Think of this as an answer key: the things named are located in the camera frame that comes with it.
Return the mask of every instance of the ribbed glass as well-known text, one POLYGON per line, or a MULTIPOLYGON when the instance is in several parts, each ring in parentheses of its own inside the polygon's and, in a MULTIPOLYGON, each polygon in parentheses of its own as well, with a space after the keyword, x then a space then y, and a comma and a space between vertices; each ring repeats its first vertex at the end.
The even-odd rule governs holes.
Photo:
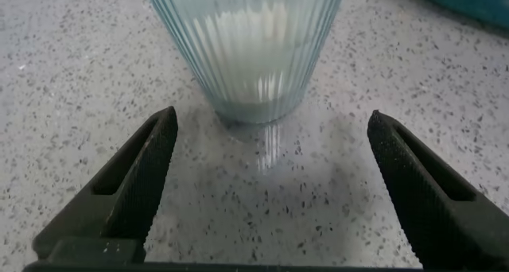
POLYGON ((224 117, 267 122, 301 100, 341 0, 150 0, 224 117))

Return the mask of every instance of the speckled countertop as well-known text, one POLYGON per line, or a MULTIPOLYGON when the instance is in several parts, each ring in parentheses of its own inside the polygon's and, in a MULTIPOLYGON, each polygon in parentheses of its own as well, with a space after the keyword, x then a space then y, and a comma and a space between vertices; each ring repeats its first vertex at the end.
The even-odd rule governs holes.
POLYGON ((420 266, 367 120, 401 120, 509 212, 493 31, 424 0, 344 0, 301 105, 225 126, 147 0, 0 0, 0 270, 33 261, 35 234, 168 105, 180 130, 148 260, 420 266))

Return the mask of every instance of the teal container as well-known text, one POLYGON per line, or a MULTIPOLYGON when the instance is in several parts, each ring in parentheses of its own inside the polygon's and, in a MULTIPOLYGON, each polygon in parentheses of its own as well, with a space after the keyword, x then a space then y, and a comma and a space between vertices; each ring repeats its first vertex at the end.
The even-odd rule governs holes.
POLYGON ((432 0, 470 17, 509 29, 509 0, 432 0))

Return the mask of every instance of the glass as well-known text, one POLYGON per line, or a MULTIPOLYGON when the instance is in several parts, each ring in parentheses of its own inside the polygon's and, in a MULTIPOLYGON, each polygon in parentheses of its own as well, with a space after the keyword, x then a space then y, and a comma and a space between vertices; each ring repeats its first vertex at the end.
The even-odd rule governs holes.
POLYGON ((294 108, 341 0, 150 0, 214 109, 268 122, 294 108))

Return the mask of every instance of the white powder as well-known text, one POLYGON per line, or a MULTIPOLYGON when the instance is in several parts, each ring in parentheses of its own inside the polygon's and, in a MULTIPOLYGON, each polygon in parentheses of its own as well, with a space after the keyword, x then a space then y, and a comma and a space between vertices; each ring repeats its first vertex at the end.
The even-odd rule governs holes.
POLYGON ((293 54, 302 47, 305 30, 297 14, 289 19, 283 3, 260 11, 251 8, 185 21, 188 40, 204 62, 206 85, 216 98, 236 103, 266 103, 288 93, 293 54))

